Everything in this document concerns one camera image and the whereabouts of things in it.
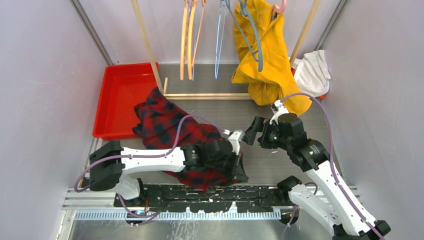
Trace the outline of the yellow pleated skirt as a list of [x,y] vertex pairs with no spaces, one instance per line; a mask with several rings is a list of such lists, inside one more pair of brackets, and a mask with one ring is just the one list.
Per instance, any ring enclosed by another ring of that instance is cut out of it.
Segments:
[[289,54],[283,35],[285,18],[279,14],[271,20],[273,6],[265,0],[256,0],[258,30],[263,51],[264,67],[258,72],[257,63],[248,53],[234,71],[233,84],[247,84],[250,98],[259,106],[270,105],[286,96],[285,107],[298,116],[305,113],[312,101],[299,95],[300,89],[291,72]]

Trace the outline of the red plaid garment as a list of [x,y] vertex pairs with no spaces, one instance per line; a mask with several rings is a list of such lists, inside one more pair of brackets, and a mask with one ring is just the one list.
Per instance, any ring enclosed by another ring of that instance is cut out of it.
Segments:
[[[142,143],[148,150],[171,149],[179,123],[188,114],[165,98],[158,88],[154,88],[144,102],[134,106],[134,111],[140,123],[132,130],[134,134],[142,138]],[[177,146],[203,144],[219,139],[221,139],[221,133],[218,128],[211,124],[199,123],[189,117],[182,123]],[[176,178],[181,184],[200,190],[237,183],[236,180],[230,180],[212,168],[200,172],[165,171],[164,173]]]

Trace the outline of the wooden clothes rack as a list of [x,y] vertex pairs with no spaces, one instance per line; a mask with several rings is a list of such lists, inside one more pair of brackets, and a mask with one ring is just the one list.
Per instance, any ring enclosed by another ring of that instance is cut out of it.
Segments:
[[[139,3],[137,0],[131,0],[132,8],[134,10],[134,14],[136,17],[136,21],[138,24],[138,27],[141,31],[141,35],[143,37],[145,49],[148,54],[148,58],[150,61],[150,66],[153,71],[153,76],[156,81],[156,85],[159,89],[159,91],[163,94],[164,97],[166,97],[169,100],[180,100],[180,101],[194,101],[194,100],[250,100],[250,95],[248,93],[166,93],[167,87],[168,87],[168,78],[166,77],[164,80],[164,85],[162,84],[159,70],[156,65],[156,61],[154,59],[153,50],[151,48],[151,44],[149,41],[149,37],[147,34],[147,30],[144,24],[143,16],[139,7]],[[300,35],[297,39],[297,42],[295,44],[295,47],[291,53],[290,56],[290,67],[292,67],[294,63],[294,59],[298,56],[300,47],[302,46],[305,37],[310,29],[310,26],[314,20],[314,17],[320,7],[321,0],[314,0],[311,8],[309,10],[309,13],[307,15],[307,18],[303,24],[302,30],[300,32]]]

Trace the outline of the teal plastic hanger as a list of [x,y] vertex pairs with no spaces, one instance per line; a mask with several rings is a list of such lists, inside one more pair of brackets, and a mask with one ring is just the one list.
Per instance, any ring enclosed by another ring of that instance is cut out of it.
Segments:
[[239,0],[232,8],[230,0],[223,1],[233,19],[233,36],[237,57],[241,63],[250,54],[257,63],[258,72],[264,69],[264,56],[261,44],[261,34],[258,30],[258,4],[255,0]]

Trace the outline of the pink plastic hanger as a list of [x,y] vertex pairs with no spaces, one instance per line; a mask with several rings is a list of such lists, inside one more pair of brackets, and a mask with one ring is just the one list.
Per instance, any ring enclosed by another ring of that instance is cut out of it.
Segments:
[[271,14],[271,20],[275,20],[279,14],[282,14],[287,6],[287,0],[282,0],[280,4],[274,4]]

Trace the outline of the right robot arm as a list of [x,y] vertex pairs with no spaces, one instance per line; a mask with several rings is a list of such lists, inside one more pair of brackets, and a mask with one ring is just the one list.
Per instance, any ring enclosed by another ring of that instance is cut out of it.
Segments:
[[277,184],[277,198],[305,210],[331,235],[333,240],[382,240],[391,227],[373,217],[341,178],[322,143],[307,136],[302,120],[284,113],[277,120],[256,116],[245,132],[244,142],[258,142],[263,149],[285,150],[289,159],[306,173],[322,191],[323,201],[298,178],[290,176]]

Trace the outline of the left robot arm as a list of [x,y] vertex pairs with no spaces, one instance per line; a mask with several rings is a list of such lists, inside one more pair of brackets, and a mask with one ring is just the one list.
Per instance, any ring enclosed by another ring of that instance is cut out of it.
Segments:
[[206,190],[218,185],[246,183],[240,143],[222,138],[174,149],[133,149],[111,141],[90,156],[88,188],[115,192],[133,206],[146,200],[142,183],[134,177],[143,172],[167,172],[186,186]]

